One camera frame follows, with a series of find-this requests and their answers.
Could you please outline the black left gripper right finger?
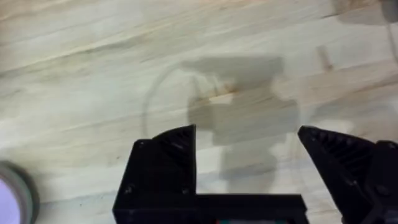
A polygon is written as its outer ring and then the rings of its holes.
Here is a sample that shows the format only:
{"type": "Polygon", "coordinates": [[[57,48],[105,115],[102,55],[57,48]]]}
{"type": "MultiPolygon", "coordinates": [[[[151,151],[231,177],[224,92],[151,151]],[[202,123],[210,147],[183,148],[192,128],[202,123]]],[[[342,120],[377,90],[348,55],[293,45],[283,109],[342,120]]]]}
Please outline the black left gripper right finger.
{"type": "Polygon", "coordinates": [[[346,224],[397,223],[397,143],[301,126],[298,137],[346,224]]]}

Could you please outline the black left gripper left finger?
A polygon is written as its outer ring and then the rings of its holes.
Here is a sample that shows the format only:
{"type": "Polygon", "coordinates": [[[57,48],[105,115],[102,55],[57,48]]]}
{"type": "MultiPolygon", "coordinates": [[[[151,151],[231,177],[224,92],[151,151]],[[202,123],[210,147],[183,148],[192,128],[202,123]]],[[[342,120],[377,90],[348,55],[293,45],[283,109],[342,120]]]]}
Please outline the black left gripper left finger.
{"type": "Polygon", "coordinates": [[[170,205],[158,204],[196,194],[195,136],[191,124],[134,142],[112,209],[116,223],[189,222],[170,205]]]}

